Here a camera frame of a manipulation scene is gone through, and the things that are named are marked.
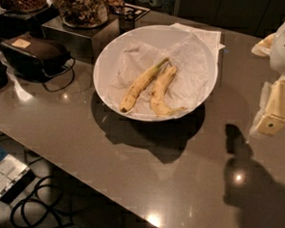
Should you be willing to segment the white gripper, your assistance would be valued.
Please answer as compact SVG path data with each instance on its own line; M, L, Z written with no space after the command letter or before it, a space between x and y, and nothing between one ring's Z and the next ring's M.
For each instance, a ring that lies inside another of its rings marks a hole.
M265 82L249 134L274 136L285 126L285 21L275 33L257 42L252 53L268 57L271 68L282 76L273 83Z

